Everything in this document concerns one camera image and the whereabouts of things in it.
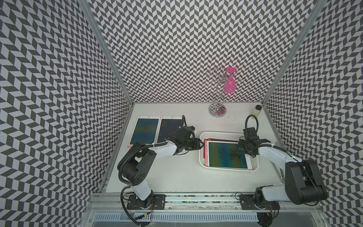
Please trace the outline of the white plastic storage tray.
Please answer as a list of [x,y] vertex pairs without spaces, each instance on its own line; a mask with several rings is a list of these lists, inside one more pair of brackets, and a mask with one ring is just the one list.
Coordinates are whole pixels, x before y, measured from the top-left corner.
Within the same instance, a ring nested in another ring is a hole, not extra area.
[[239,139],[243,136],[238,133],[230,133],[230,132],[216,132],[216,131],[206,131],[200,135],[200,139],[204,142],[204,147],[199,150],[199,163],[202,167],[207,169],[215,169],[215,170],[226,170],[226,171],[234,171],[234,172],[254,172],[259,168],[259,161],[257,158],[252,158],[251,162],[253,170],[241,170],[241,169],[228,169],[228,168],[216,168],[216,167],[206,167],[205,166],[205,141],[229,141],[229,142],[239,142]]

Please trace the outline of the pink writing tablet colourful screen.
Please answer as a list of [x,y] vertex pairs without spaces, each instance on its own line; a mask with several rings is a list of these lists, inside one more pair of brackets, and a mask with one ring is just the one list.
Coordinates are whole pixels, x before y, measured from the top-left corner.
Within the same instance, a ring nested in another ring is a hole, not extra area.
[[160,119],[160,116],[138,116],[128,147],[131,148],[136,142],[144,144],[155,143],[157,141]]

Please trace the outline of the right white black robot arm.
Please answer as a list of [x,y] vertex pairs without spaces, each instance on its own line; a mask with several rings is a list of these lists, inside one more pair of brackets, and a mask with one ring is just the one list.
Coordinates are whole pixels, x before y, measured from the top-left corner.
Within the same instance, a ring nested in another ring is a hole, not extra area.
[[261,139],[257,134],[258,129],[258,126],[246,126],[238,149],[251,158],[262,156],[268,159],[283,171],[284,183],[256,188],[252,197],[254,206],[263,210],[278,205],[280,201],[315,206],[327,199],[328,192],[317,163],[312,159],[293,156],[271,141]]

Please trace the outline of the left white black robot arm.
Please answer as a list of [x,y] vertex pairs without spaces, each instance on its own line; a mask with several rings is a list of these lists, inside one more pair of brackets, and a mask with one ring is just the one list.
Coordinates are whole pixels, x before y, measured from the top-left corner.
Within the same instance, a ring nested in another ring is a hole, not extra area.
[[143,209],[151,206],[154,193],[146,182],[146,176],[155,160],[181,155],[182,151],[194,151],[204,147],[201,139],[195,136],[195,127],[187,126],[185,116],[178,130],[161,143],[143,144],[136,142],[117,165],[118,178],[132,188],[136,204]]

